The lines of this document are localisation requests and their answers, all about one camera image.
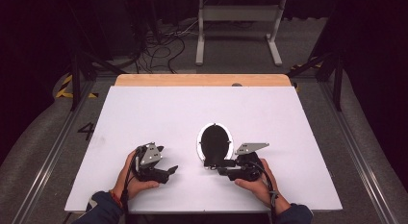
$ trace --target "white table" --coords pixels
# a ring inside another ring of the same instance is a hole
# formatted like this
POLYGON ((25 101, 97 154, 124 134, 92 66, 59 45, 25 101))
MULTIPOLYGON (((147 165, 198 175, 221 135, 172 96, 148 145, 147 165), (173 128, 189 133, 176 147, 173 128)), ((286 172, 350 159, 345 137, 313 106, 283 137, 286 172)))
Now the white table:
POLYGON ((179 168, 129 201, 130 212, 266 212, 250 192, 204 169, 195 142, 209 122, 229 129, 235 149, 268 142, 257 153, 290 202, 342 208, 293 87, 111 87, 65 210, 83 212, 95 191, 114 186, 128 153, 155 141, 165 147, 156 167, 179 168))

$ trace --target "white stand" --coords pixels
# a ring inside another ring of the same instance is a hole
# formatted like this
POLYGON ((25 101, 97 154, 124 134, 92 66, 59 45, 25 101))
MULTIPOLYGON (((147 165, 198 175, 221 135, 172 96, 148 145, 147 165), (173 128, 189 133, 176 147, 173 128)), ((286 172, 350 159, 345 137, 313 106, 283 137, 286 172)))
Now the white stand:
POLYGON ((273 30, 267 34, 268 45, 273 60, 277 66, 282 65, 282 60, 276 48, 275 38, 278 32, 279 23, 285 9, 285 0, 279 3, 279 6, 205 6, 203 0, 200 0, 198 11, 198 43, 197 56, 195 64, 204 63, 204 21, 269 21, 273 22, 273 30))

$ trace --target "oval object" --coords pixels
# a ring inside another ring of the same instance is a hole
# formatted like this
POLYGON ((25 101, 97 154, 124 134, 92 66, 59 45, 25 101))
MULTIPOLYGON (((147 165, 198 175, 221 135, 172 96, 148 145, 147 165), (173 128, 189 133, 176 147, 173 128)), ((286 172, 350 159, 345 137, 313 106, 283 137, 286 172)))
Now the oval object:
POLYGON ((219 123, 205 125, 197 137, 198 157, 205 167, 230 160, 234 151, 234 142, 227 128, 219 123))

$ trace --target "wooden panel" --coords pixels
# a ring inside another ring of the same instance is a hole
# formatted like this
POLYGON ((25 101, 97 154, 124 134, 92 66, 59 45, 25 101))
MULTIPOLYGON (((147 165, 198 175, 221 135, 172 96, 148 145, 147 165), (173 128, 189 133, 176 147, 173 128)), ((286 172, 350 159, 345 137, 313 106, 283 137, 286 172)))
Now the wooden panel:
POLYGON ((289 87, 285 74, 122 74, 116 87, 289 87))

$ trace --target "metal frame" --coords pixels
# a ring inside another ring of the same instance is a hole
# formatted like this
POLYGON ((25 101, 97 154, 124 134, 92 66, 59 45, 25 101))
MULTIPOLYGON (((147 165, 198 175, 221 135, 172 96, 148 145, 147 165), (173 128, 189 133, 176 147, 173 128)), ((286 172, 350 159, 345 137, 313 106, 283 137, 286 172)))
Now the metal frame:
POLYGON ((286 1, 280 1, 278 6, 204 6, 203 0, 200 0, 198 10, 198 43, 195 64, 202 65, 204 63, 204 21, 227 21, 227 20, 243 20, 243 21, 268 21, 273 23, 273 28, 270 34, 267 34, 267 42, 270 54, 273 57, 275 65, 281 66, 278 49, 275 39, 279 29, 279 24, 282 18, 283 10, 285 10, 286 1))
POLYGON ((350 128, 348 127, 347 121, 345 120, 343 114, 339 112, 334 103, 331 103, 331 98, 333 96, 331 89, 327 83, 319 83, 319 87, 329 104, 331 111, 333 112, 337 122, 339 123, 344 137, 347 142, 347 150, 352 158, 358 173, 360 174, 361 180, 370 196, 371 202, 373 203, 375 210, 382 223, 386 224, 398 224, 391 208, 384 196, 380 185, 372 172, 370 165, 367 163, 366 159, 360 151, 360 148, 355 140, 350 128))
MULTIPOLYGON (((90 90, 93 87, 93 82, 86 82, 83 88, 82 94, 88 95, 90 90)), ((70 112, 66 121, 63 125, 60 134, 58 135, 57 139, 55 140, 47 158, 44 161, 41 169, 38 171, 37 176, 31 185, 30 190, 28 191, 23 203, 21 204, 20 208, 18 209, 17 214, 14 217, 13 223, 26 223, 28 217, 30 216, 31 212, 34 209, 36 202, 38 201, 39 197, 41 196, 42 191, 47 184, 49 177, 51 176, 52 171, 60 157, 61 152, 63 151, 66 139, 68 137, 69 131, 73 123, 75 122, 76 117, 79 114, 80 109, 85 104, 87 97, 82 97, 79 101, 78 107, 75 111, 70 112)))

